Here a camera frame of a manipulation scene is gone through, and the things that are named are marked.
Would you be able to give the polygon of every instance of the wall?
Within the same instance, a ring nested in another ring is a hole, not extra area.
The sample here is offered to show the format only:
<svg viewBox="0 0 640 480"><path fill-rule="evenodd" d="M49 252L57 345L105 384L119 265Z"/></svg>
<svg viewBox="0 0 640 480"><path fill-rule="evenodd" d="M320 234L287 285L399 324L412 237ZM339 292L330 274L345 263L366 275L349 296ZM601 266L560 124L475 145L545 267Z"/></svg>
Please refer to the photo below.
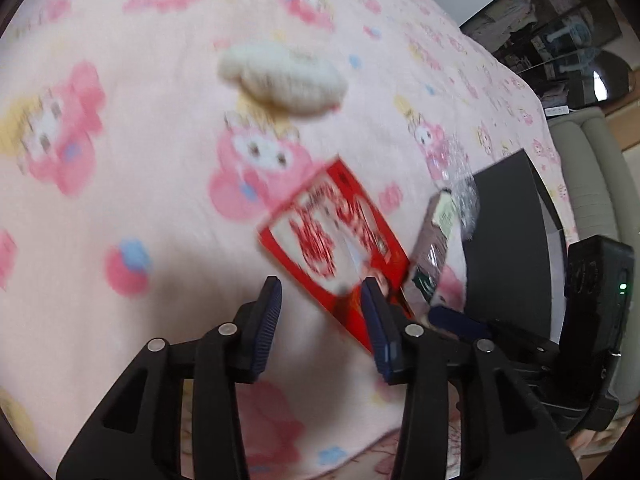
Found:
<svg viewBox="0 0 640 480"><path fill-rule="evenodd" d="M634 182L636 183L636 189L640 192L640 144L626 150L623 155L625 156L626 163L629 165L629 169L631 170L631 176L634 178Z"/></svg>
<svg viewBox="0 0 640 480"><path fill-rule="evenodd" d="M622 31L622 37L611 41L603 48L624 59L631 67L631 70L640 68L640 40L638 40L636 33L627 22L619 21L618 24Z"/></svg>
<svg viewBox="0 0 640 480"><path fill-rule="evenodd" d="M608 116L607 123L621 150L640 144L640 102L635 101L623 112Z"/></svg>

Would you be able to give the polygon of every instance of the white plush toy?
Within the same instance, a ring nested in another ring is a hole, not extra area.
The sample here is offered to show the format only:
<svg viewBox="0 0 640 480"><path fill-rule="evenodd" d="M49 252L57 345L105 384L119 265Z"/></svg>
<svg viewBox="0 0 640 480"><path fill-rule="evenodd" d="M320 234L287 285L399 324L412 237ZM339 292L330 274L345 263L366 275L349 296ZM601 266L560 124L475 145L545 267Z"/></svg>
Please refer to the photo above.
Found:
<svg viewBox="0 0 640 480"><path fill-rule="evenodd" d="M347 81L329 61L271 41L230 47L218 71L225 79L239 79L259 101L298 114L338 105L347 91Z"/></svg>

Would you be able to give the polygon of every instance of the cartoon print blanket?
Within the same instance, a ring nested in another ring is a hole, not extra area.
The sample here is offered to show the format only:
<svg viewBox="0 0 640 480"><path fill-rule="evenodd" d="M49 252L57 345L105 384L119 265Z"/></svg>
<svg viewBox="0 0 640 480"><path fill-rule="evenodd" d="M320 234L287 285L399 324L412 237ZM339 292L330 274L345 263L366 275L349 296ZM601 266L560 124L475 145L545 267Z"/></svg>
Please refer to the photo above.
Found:
<svg viewBox="0 0 640 480"><path fill-rule="evenodd" d="M329 59L340 109L286 116L220 81L250 40ZM432 0L26 0L0 40L0 402L36 459L54 473L146 341L201 337L270 274L270 364L239 391L252 478L318 476L396 430L402 389L257 229L339 155L409 254L453 135L474 171L527 150L575 239L540 103ZM458 308L460 258L442 293Z"/></svg>

